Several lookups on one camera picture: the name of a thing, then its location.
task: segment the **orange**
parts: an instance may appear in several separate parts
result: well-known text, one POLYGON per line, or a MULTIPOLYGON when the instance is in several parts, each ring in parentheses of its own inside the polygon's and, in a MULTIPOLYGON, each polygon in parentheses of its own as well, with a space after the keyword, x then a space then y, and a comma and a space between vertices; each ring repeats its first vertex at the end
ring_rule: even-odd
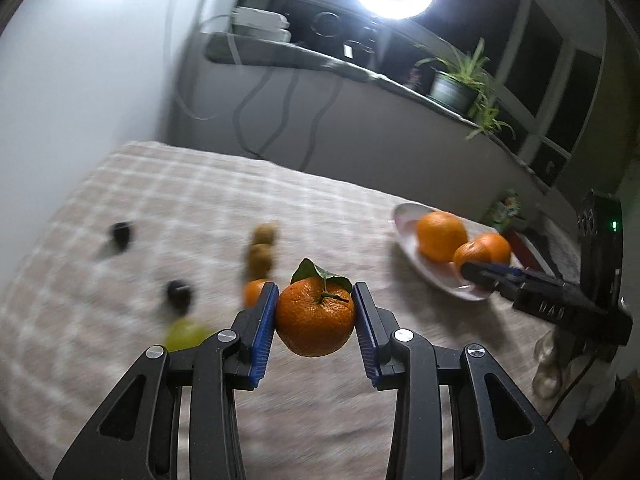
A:
POLYGON ((349 293, 331 281, 323 297, 320 278, 291 283, 280 293, 276 307, 276 332, 293 353, 303 357, 329 355, 347 342, 356 313, 349 293))
POLYGON ((262 286, 267 280, 253 280, 244 286, 244 306, 254 307, 258 303, 262 286))
POLYGON ((433 211, 420 218, 415 235, 422 255, 434 262, 450 262, 457 248, 468 242, 460 218, 445 211, 433 211))
POLYGON ((491 253, 491 261, 494 264, 509 265, 511 263, 511 246, 505 238, 498 233, 484 233, 476 237, 491 253))
POLYGON ((453 264, 457 270, 460 270, 462 264, 469 260, 478 262, 491 262, 491 253, 486 245, 481 244, 477 240, 467 242, 460 245, 456 253, 453 255, 453 264))

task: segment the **power cord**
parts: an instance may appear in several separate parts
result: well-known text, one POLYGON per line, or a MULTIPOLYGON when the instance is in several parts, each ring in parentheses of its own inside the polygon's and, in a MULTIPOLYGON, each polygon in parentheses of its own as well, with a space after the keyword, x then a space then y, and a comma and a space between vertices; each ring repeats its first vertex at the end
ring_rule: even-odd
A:
POLYGON ((558 398, 558 400, 556 400, 556 403, 555 403, 553 409, 551 410, 551 412, 546 417, 545 422, 547 424, 549 422, 551 422, 551 419, 556 414, 556 411, 560 407, 560 404, 562 404, 562 401, 566 399, 566 396, 569 395, 571 390, 573 390, 575 388, 576 384, 578 384, 580 382, 580 380, 586 375, 586 373, 589 371, 589 368, 591 368, 593 366, 594 362, 596 362, 596 355, 595 354, 593 356, 591 356, 591 359, 589 359, 589 362, 587 363, 587 365, 578 374, 578 376, 572 381, 572 383, 569 384, 569 387, 564 392, 562 392, 562 395, 558 398))
POLYGON ((240 124, 240 115, 244 107, 249 104, 249 101, 251 101, 251 99, 253 99, 258 94, 258 92, 262 90, 264 86, 269 82, 269 79, 271 79, 274 70, 275 68, 273 66, 268 67, 266 72, 260 78, 260 81, 258 81, 258 84, 251 89, 251 91, 244 97, 244 99, 242 99, 240 104, 236 107, 231 118, 231 123, 234 126, 234 133, 236 134, 236 140, 238 141, 238 145, 240 146, 240 148, 245 150, 247 153, 251 153, 255 158, 260 158, 261 160, 264 160, 264 157, 260 153, 254 152, 253 150, 249 149, 246 141, 244 140, 244 136, 242 135, 242 126, 240 124))
MULTIPOLYGON (((182 96, 180 95, 180 90, 178 88, 177 82, 172 77, 171 71, 171 44, 174 36, 174 18, 175 18, 175 8, 177 6, 178 0, 169 0, 167 3, 166 14, 164 17, 164 43, 162 46, 162 62, 164 63, 164 68, 169 73, 169 78, 171 81, 171 95, 175 102, 180 107, 180 110, 195 121, 209 121, 220 115, 217 113, 208 117, 201 117, 194 113, 189 105, 184 101, 182 96)), ((228 18, 229 14, 219 14, 217 16, 212 16, 207 18, 203 22, 200 22, 200 15, 202 14, 202 8, 204 7, 205 0, 198 0, 196 5, 196 11, 194 12, 193 19, 191 22, 191 30, 189 33, 189 38, 193 37, 194 31, 196 31, 199 27, 203 26, 205 23, 212 22, 213 20, 219 18, 228 18)))
POLYGON ((342 78, 341 76, 337 76, 337 78, 338 80, 334 86, 334 91, 332 92, 331 97, 329 97, 329 100, 322 108, 320 108, 318 113, 311 121, 311 130, 309 131, 309 146, 306 149, 305 158, 302 160, 302 163, 298 168, 299 171, 305 171, 306 167, 309 165, 309 161, 311 160, 311 157, 316 150, 316 135, 318 134, 318 126, 320 124, 320 121, 322 120, 322 117, 324 117, 324 114, 329 111, 329 108, 331 108, 338 99, 338 94, 340 93, 342 85, 344 84, 344 78, 342 78))
POLYGON ((227 33, 226 42, 229 44, 229 51, 231 52, 231 57, 234 58, 234 63, 237 66, 242 66, 242 60, 240 59, 240 53, 236 47, 236 38, 234 38, 234 35, 227 33))
POLYGON ((293 97, 293 92, 298 86, 298 82, 300 81, 300 71, 297 69, 293 69, 293 75, 291 76, 291 81, 289 82, 289 86, 287 87, 287 91, 284 94, 284 99, 282 101, 282 118, 280 120, 280 125, 276 128, 276 130, 271 134, 264 144, 258 150, 260 156, 264 156, 265 150, 268 149, 284 132, 284 129, 289 123, 289 110, 291 108, 291 98, 293 97))

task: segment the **oval plate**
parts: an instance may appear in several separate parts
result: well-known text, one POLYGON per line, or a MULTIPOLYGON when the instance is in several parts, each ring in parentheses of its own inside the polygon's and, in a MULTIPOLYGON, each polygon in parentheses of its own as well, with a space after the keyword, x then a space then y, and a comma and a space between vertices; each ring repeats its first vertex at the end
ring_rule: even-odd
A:
MULTIPOLYGON (((396 239, 402 251, 409 258, 415 269, 424 278, 433 283, 441 290, 448 292, 452 296, 467 301, 482 301, 491 295, 491 291, 481 290, 472 283, 464 280, 456 272, 452 263, 438 264, 422 256, 418 250, 418 240, 415 237, 415 224, 423 215, 431 211, 438 211, 434 207, 409 202, 396 206, 394 209, 391 224, 396 231, 396 239)), ((482 233, 497 232, 492 227, 472 222, 466 218, 460 218, 465 226, 469 240, 473 240, 482 233)))

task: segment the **checkered tablecloth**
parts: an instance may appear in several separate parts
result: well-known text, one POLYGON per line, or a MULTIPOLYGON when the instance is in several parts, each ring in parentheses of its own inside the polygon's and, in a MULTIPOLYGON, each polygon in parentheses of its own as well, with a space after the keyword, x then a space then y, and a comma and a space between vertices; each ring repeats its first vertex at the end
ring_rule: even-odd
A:
MULTIPOLYGON (((432 343, 487 346, 531 398, 532 348, 547 327, 496 294, 466 303, 425 283, 388 225, 401 202, 265 161, 158 143, 122 147, 52 218, 0 302, 0 416, 18 448, 51 478, 123 373, 163 342, 169 280, 193 284, 190 316, 212 330, 229 327, 241 307, 250 232, 274 220, 272 278, 281 288, 305 257, 367 282, 378 306, 432 343), (135 240, 111 254, 108 229, 125 220, 135 240)), ((184 400, 180 477, 188 478, 184 400)), ((249 479, 384 478, 395 393, 371 387, 355 335, 316 359, 293 355, 276 336, 260 387, 236 401, 249 479)), ((446 400, 443 409, 449 470, 446 400)))

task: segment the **green leaves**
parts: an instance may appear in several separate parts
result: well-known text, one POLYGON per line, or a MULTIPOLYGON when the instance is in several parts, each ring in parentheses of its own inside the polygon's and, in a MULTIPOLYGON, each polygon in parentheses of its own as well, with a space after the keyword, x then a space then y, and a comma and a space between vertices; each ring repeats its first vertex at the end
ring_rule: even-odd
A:
POLYGON ((347 278, 329 272, 328 270, 324 270, 322 267, 318 267, 309 258, 305 258, 300 262, 296 272, 294 272, 291 277, 291 283, 299 282, 305 278, 320 278, 324 283, 325 288, 326 282, 331 281, 335 283, 335 285, 346 290, 349 294, 351 294, 351 289, 353 288, 351 282, 347 278))
POLYGON ((476 46, 476 50, 473 55, 468 54, 467 56, 460 56, 453 46, 451 49, 456 57, 456 62, 451 62, 448 59, 442 59, 440 57, 427 57, 416 62, 414 66, 418 68, 425 63, 430 63, 432 61, 440 62, 444 65, 447 71, 447 76, 450 79, 465 84, 474 90, 481 92, 484 91, 485 77, 482 72, 482 67, 487 61, 489 61, 487 56, 482 55, 484 52, 484 38, 480 38, 480 41, 478 41, 478 45, 476 46))
POLYGON ((516 140, 516 132, 511 127, 510 124, 505 123, 504 121, 499 121, 496 119, 498 115, 498 108, 492 107, 489 104, 489 100, 486 96, 482 95, 478 101, 476 102, 476 106, 478 107, 478 126, 475 130, 469 132, 466 136, 466 140, 472 139, 477 134, 487 133, 487 132, 500 132, 503 127, 507 127, 511 130, 511 136, 513 140, 516 140))

